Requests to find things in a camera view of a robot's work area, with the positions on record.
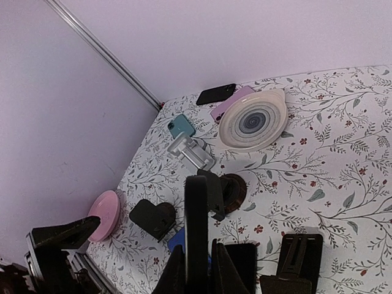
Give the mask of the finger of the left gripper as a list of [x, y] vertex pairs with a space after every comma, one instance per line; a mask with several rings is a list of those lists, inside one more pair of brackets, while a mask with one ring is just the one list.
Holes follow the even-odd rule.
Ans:
[[89, 216], [69, 224], [32, 229], [32, 246], [79, 249], [100, 225], [100, 217]]

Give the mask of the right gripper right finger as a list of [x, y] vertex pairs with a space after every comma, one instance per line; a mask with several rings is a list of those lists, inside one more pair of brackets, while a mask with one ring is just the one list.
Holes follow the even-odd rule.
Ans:
[[211, 253], [211, 293], [248, 294], [225, 246], [217, 239], [212, 242]]

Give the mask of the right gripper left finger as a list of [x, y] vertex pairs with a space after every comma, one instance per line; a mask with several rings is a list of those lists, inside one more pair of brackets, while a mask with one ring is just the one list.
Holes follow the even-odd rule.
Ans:
[[154, 289], [154, 294], [185, 293], [185, 262], [182, 245], [174, 247], [173, 252]]

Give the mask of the black clamp phone stand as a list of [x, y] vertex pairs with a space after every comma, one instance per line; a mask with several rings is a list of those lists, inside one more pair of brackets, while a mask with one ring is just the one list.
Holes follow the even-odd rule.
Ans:
[[322, 259], [321, 234], [286, 234], [276, 274], [260, 276], [264, 294], [315, 294]]

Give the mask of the round wooden base stand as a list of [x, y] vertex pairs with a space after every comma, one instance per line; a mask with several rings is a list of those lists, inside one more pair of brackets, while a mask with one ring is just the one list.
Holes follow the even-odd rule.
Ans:
[[226, 215], [241, 207], [247, 194], [246, 182], [242, 177], [233, 173], [217, 176], [204, 170], [198, 170], [197, 175], [206, 178], [207, 207], [213, 219], [221, 222]]

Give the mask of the small black phone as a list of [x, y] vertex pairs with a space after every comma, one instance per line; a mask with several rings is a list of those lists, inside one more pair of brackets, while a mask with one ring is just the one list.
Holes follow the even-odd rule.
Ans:
[[186, 293], [208, 292], [207, 204], [206, 178], [187, 177], [184, 190]]

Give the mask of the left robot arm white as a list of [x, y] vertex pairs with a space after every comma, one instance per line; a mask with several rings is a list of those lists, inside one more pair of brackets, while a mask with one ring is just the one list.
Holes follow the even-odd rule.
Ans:
[[88, 270], [74, 272], [68, 256], [78, 250], [100, 225], [89, 216], [69, 224], [39, 227], [26, 236], [27, 267], [1, 266], [1, 293], [102, 293]]

